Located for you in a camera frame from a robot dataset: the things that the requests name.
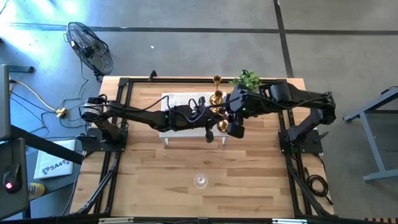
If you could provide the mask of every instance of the yellow extension cord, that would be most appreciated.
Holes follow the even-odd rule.
[[[26,85],[25,83],[23,83],[21,81],[18,81],[18,80],[14,80],[14,81],[16,83],[19,83],[19,84],[25,86],[28,90],[30,90],[40,100],[40,102],[42,102],[48,109],[50,109],[50,110],[54,111],[55,113],[57,113],[57,116],[61,116],[61,115],[64,114],[65,108],[62,108],[60,110],[56,110],[56,109],[52,108],[51,106],[46,104],[46,102],[43,99],[41,99],[41,97],[31,87],[29,87],[28,85]]]

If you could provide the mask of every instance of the fan stand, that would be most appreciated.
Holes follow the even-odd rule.
[[[97,69],[94,70],[94,76],[95,76],[95,79],[97,79],[97,81],[99,81],[99,82],[102,82],[102,79],[104,78],[104,75]]]

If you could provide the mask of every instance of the electric fan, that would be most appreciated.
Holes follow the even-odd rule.
[[[113,61],[108,45],[81,22],[70,22],[67,39],[80,60],[94,71],[98,77],[109,75],[113,70]]]

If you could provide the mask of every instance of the black robotic arm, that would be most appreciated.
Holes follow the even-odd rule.
[[[86,105],[82,106],[84,110],[81,117],[97,125],[103,132],[102,141],[119,140],[120,128],[108,121],[110,117],[117,117],[148,124],[159,132],[205,128],[206,140],[212,142],[214,137],[210,130],[224,119],[228,119],[229,122],[227,133],[236,138],[243,138],[244,118],[277,113],[297,106],[311,108],[311,113],[298,126],[288,130],[290,142],[302,141],[306,134],[319,124],[331,124],[336,119],[335,102],[330,92],[314,93],[298,90],[285,80],[276,80],[275,83],[260,86],[258,92],[250,91],[244,85],[236,85],[234,91],[226,96],[224,103],[205,106],[205,98],[201,97],[194,109],[189,105],[180,105],[169,107],[167,111],[151,112],[147,111],[148,108],[124,106],[99,96],[87,100]],[[226,113],[225,115],[214,113],[210,110],[211,107],[221,107]]]

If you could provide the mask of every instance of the concrete floor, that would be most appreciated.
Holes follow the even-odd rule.
[[[280,6],[286,29],[398,29],[396,1],[280,0]],[[272,0],[10,0],[0,15],[0,26],[5,22],[65,25],[70,21],[111,27],[278,28]],[[77,95],[83,83],[80,61],[63,41],[64,32],[7,27],[0,30],[5,41],[0,45],[0,62],[36,68],[33,75],[12,74],[14,79],[26,82],[50,105]],[[261,77],[287,76],[279,34],[97,34],[109,44],[115,66],[112,75],[149,75],[156,70],[160,76],[235,76],[246,68]],[[287,35],[294,77],[304,78],[308,90],[332,91],[337,104],[338,119],[319,129],[330,132],[323,140],[324,160],[335,212],[341,217],[397,216],[398,178],[370,184],[362,181],[363,174],[377,171],[376,163],[361,123],[342,121],[344,115],[397,85],[396,41],[396,35]],[[85,65],[83,73],[90,78],[84,98],[97,95],[100,84]],[[39,104],[23,86],[16,86],[14,91]],[[41,113],[22,103],[36,115]],[[77,103],[69,102],[67,106]],[[13,125],[26,130],[40,126],[29,112],[13,102],[11,113]],[[71,117],[77,116],[75,110]],[[65,129],[51,115],[45,117],[45,122],[50,130],[48,137],[74,136],[84,131]],[[65,188],[33,201],[40,209],[32,210],[32,216],[60,215],[70,191],[70,187]]]

